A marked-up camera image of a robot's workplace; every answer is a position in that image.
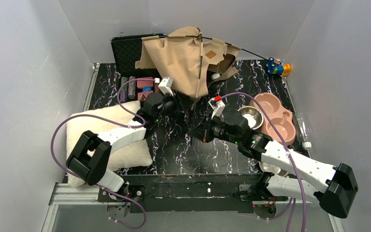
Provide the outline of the tan fabric pet tent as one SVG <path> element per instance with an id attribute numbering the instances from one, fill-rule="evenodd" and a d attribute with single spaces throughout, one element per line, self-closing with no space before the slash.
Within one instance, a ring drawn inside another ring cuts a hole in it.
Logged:
<path id="1" fill-rule="evenodd" d="M 169 36 L 184 35 L 198 36 L 199 31 L 196 27 L 184 27 L 169 34 Z M 238 71 L 232 64 L 239 51 L 216 38 L 213 41 L 203 41 L 202 72 L 197 100 L 208 95 L 208 87 L 212 83 L 227 80 L 237 74 Z M 200 43 L 195 38 L 142 40 L 141 58 L 136 61 L 135 68 L 157 69 L 161 77 L 173 79 L 172 89 L 194 100 L 199 73 L 199 56 Z M 213 81 L 211 76 L 214 73 L 219 73 L 221 76 Z"/>

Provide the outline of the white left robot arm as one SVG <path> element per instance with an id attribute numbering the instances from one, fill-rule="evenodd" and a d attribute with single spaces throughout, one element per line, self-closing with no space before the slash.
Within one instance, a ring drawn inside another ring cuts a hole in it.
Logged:
<path id="1" fill-rule="evenodd" d="M 99 134 L 90 130 L 83 132 L 66 160 L 67 168 L 89 186 L 98 185 L 118 192 L 126 182 L 107 167 L 110 155 L 148 138 L 157 129 L 159 120 L 170 113 L 183 113 L 192 104 L 188 96 L 178 91 L 173 94 L 151 93 L 126 127 Z"/>

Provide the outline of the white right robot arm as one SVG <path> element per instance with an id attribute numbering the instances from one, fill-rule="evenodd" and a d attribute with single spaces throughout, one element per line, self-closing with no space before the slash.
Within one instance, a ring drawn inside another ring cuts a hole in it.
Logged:
<path id="1" fill-rule="evenodd" d="M 349 165 L 340 163 L 334 166 L 294 150 L 286 151 L 278 141 L 251 129 L 248 120 L 238 111 L 228 113 L 224 119 L 209 116 L 188 135 L 204 143 L 215 138 L 234 143 L 244 156 L 300 177 L 297 180 L 265 172 L 258 182 L 237 193 L 242 199 L 279 196 L 303 199 L 319 203 L 325 212 L 337 218 L 348 217 L 358 192 L 357 181 Z"/>

